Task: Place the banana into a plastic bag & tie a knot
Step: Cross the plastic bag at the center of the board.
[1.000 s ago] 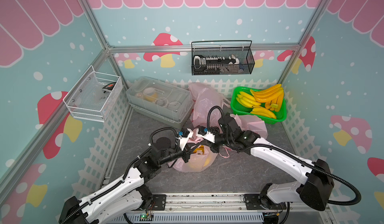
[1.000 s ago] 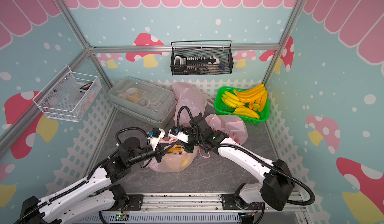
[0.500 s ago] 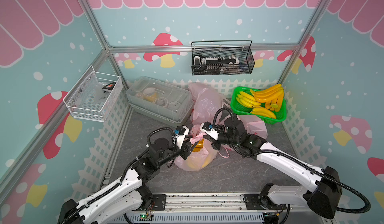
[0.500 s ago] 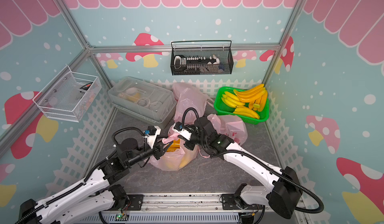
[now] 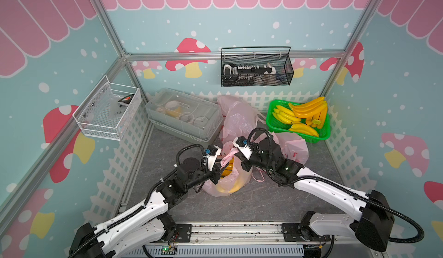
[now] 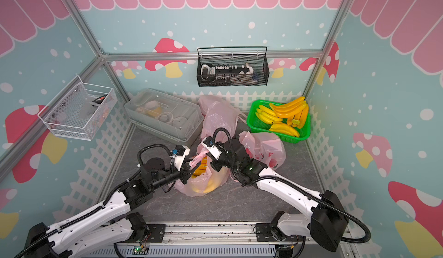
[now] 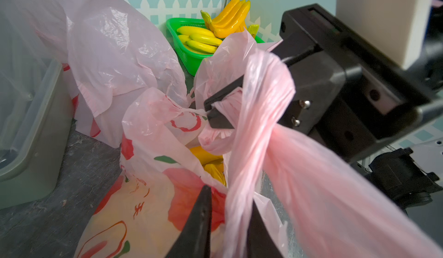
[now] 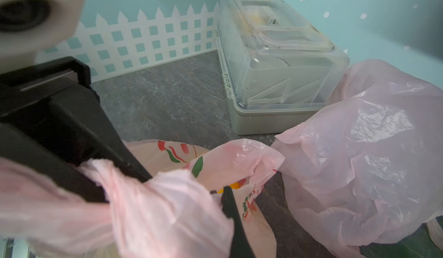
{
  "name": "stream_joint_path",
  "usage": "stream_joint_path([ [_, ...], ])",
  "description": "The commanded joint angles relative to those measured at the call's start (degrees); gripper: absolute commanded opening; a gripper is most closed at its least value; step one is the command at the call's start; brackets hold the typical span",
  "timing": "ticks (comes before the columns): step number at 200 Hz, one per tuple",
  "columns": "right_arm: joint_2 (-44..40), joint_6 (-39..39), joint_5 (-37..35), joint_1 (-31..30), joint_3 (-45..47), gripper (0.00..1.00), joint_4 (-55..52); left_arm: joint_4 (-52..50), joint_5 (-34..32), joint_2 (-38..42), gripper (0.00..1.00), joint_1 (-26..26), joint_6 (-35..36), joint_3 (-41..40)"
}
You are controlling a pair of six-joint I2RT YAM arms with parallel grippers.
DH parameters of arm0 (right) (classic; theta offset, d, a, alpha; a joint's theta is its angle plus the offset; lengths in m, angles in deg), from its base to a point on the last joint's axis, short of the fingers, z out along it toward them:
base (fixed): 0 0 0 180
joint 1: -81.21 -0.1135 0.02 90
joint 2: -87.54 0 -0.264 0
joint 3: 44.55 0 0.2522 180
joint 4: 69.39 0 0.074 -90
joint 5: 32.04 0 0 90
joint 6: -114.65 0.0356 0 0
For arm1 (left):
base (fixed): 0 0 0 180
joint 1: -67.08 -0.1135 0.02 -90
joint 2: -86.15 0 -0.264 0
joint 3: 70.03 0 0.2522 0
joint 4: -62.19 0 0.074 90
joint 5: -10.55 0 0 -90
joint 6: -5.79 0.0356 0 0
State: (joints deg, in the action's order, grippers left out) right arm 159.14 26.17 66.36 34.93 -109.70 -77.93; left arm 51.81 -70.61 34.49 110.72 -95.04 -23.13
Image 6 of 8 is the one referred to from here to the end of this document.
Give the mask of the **pink plastic bag front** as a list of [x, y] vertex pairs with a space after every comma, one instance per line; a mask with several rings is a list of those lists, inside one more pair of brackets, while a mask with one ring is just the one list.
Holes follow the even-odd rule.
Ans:
[[186, 185], [183, 185], [181, 181], [178, 180], [174, 185], [176, 190], [190, 197], [204, 196], [226, 183], [229, 176], [228, 169], [222, 168], [220, 171], [214, 170], [210, 165], [212, 159], [208, 156], [208, 152], [204, 150], [202, 146], [198, 146], [196, 148], [196, 154], [192, 154], [191, 156], [194, 158], [196, 156], [204, 155], [208, 157], [206, 173], [196, 178], [190, 178]]

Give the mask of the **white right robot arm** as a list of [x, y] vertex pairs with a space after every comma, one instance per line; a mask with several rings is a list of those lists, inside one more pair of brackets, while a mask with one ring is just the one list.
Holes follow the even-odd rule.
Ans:
[[216, 141], [220, 132], [229, 134], [226, 129], [218, 128], [201, 143], [211, 157], [213, 169], [229, 169], [242, 186], [271, 193], [305, 216], [304, 221], [294, 221], [289, 213], [278, 213], [271, 223], [274, 238], [310, 237], [330, 252], [337, 251], [341, 242], [364, 244], [370, 241], [369, 228], [344, 210], [335, 193], [329, 190], [320, 193], [284, 178], [265, 163], [251, 158], [239, 139], [228, 136], [225, 143]]

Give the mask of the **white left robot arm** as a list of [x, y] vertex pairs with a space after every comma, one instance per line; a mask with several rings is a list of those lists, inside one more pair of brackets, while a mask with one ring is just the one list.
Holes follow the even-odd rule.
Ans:
[[142, 148], [134, 175], [85, 211], [50, 226], [33, 226], [17, 257], [79, 258], [108, 244], [143, 245], [152, 231], [135, 209], [152, 199], [157, 189], [172, 188], [176, 181], [185, 184], [191, 179], [200, 164], [189, 153], [186, 146], [170, 150], [163, 144], [153, 144]]

